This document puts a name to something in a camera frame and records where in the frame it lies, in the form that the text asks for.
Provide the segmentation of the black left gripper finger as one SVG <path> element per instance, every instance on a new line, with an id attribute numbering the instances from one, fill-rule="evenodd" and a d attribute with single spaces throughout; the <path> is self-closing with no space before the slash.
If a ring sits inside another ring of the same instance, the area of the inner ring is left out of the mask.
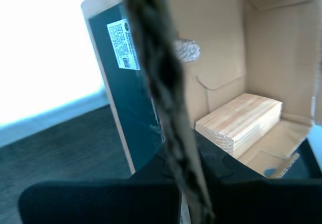
<path id="1" fill-rule="evenodd" d="M 179 223 L 180 207 L 163 146 L 127 179 L 40 182 L 18 200 L 23 223 Z"/>
<path id="2" fill-rule="evenodd" d="M 195 137 L 215 223 L 321 223 L 321 179 L 268 179 Z"/>

